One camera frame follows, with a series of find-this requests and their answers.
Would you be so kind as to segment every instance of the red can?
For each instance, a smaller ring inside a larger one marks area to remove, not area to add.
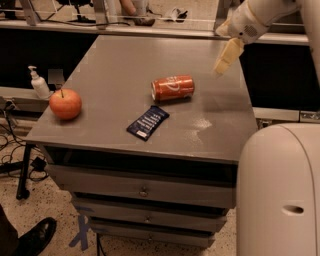
[[[160,78],[151,83],[151,91],[154,101],[192,97],[194,82],[189,75]]]

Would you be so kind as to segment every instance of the table top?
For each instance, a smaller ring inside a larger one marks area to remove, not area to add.
[[[237,163],[257,125],[240,62],[223,76],[213,73],[225,43],[100,35],[64,84],[80,94],[81,114],[61,121],[47,108],[26,140],[66,148]],[[191,99],[153,101],[153,80],[183,74],[191,75],[195,82]],[[145,142],[126,128],[151,105],[170,117]]]

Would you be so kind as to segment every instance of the chair leg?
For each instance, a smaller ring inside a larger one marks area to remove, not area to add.
[[[29,169],[29,160],[31,149],[34,145],[26,144],[23,154],[23,164],[20,172],[19,185],[17,190],[16,198],[18,200],[27,199],[30,195],[29,190],[26,189],[26,181],[28,177],[28,169]]]

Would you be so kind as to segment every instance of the apple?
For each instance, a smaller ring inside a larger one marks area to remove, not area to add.
[[[49,106],[61,120],[71,120],[81,112],[82,100],[74,90],[60,89],[51,95]]]

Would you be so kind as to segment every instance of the soap bottle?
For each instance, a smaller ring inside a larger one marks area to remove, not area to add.
[[[38,73],[35,71],[37,67],[29,66],[28,67],[31,71],[31,85],[33,86],[34,90],[36,91],[38,97],[40,99],[48,99],[50,97],[50,90],[46,80],[43,77],[39,76]]]

